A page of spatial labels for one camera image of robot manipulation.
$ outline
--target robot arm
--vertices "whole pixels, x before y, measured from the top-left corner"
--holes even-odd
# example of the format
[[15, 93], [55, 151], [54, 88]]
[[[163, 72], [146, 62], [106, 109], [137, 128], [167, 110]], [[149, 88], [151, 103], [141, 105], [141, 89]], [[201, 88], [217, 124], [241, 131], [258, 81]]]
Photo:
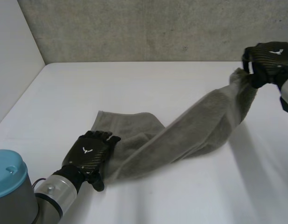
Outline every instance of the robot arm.
[[62, 163], [35, 191], [39, 205], [36, 224], [57, 224], [77, 197], [83, 182], [104, 190], [101, 166], [120, 138], [111, 132], [88, 131], [78, 138]]
[[252, 63], [253, 75], [250, 83], [260, 88], [266, 83], [276, 84], [281, 92], [281, 105], [288, 112], [288, 43], [258, 43], [245, 49], [242, 56], [243, 68], [250, 73]]

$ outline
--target white tabletop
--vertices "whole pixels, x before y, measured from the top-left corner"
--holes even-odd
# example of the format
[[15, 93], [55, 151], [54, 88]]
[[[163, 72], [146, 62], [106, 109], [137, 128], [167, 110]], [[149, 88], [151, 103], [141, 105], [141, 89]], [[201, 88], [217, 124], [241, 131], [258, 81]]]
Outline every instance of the white tabletop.
[[[19, 152], [32, 182], [58, 170], [99, 110], [151, 112], [166, 126], [228, 84], [236, 62], [54, 63], [0, 123], [0, 148]], [[266, 85], [229, 142], [143, 180], [83, 184], [62, 224], [288, 223], [288, 114]]]

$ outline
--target gray concrete wall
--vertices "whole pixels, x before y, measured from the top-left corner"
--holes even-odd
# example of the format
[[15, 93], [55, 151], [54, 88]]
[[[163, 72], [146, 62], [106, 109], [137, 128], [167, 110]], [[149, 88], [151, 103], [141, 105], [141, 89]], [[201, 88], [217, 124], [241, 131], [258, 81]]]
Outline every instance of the gray concrete wall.
[[46, 63], [238, 61], [288, 41], [288, 0], [18, 0]]

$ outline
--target black cable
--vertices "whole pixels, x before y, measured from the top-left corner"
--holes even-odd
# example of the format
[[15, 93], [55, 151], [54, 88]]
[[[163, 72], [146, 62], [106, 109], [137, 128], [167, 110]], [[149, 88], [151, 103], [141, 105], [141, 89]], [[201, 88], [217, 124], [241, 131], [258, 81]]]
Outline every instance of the black cable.
[[36, 180], [36, 181], [32, 184], [32, 188], [34, 189], [35, 186], [37, 185], [37, 183], [38, 183], [39, 181], [45, 181], [45, 180], [46, 180], [45, 178], [40, 178], [40, 179]]

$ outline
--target white logo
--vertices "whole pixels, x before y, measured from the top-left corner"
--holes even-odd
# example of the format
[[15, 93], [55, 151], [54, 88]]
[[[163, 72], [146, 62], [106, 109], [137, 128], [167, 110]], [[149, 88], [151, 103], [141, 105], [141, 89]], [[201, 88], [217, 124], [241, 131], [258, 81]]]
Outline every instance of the white logo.
[[89, 152], [93, 151], [93, 149], [91, 149], [91, 150], [86, 150], [86, 149], [83, 147], [83, 151], [84, 151], [84, 153], [86, 154], [86, 153], [89, 153]]
[[280, 50], [277, 51], [277, 52], [270, 51], [270, 53], [277, 54], [277, 55], [281, 55], [282, 52], [283, 52], [283, 49], [280, 49]]

